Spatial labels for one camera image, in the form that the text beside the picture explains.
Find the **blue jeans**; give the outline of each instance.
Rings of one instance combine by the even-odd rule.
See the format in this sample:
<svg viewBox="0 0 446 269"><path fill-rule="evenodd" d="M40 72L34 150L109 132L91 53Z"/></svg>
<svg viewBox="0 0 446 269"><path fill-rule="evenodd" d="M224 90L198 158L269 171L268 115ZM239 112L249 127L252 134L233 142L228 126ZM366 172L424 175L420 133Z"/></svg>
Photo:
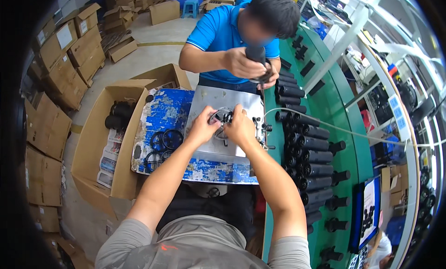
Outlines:
<svg viewBox="0 0 446 269"><path fill-rule="evenodd" d="M198 85L217 87L217 88L223 88L223 89L229 89L229 90L236 90L236 91L247 92L247 93L251 93L251 94L257 94L257 85L250 81L240 83L240 84L231 84L231 83L224 83L224 82L220 82L220 81L213 81L213 80L209 80L204 77L200 77L200 79L198 81Z"/></svg>

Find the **gray t-shirt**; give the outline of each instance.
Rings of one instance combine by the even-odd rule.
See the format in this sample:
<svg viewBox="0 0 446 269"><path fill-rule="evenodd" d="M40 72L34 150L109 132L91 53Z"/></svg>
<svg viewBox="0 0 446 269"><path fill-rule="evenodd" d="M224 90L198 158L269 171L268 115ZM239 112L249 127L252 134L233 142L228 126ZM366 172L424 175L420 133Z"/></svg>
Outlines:
<svg viewBox="0 0 446 269"><path fill-rule="evenodd" d="M136 219L124 220L105 242L95 268L297 268L310 269L308 241L292 236L271 244L266 265L244 250L246 239L227 222L206 215L171 221L150 244L150 230Z"/></svg>

